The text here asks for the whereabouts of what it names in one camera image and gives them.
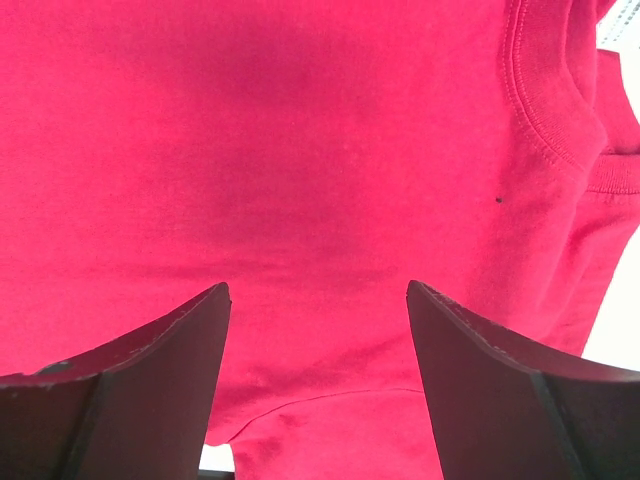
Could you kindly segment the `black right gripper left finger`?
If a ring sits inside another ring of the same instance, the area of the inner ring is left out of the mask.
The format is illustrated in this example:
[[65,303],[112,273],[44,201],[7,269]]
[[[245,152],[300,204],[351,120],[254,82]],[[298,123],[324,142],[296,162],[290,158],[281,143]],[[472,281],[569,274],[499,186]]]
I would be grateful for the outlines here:
[[2,478],[226,478],[199,463],[230,310],[220,283],[91,351],[2,377]]

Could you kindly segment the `magenta pink t shirt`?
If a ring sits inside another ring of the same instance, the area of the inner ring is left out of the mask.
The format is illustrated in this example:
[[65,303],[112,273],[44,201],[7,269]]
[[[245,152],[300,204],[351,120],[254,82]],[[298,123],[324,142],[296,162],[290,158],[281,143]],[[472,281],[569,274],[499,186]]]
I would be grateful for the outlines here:
[[608,1],[5,1],[1,370],[226,282],[241,479],[438,479],[406,289],[583,352],[639,225]]

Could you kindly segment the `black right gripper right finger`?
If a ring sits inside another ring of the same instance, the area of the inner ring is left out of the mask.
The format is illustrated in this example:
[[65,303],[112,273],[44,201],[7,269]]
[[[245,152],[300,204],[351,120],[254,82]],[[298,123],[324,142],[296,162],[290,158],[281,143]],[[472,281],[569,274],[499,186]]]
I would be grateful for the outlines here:
[[585,360],[410,282],[407,307],[447,479],[635,479],[639,375]]

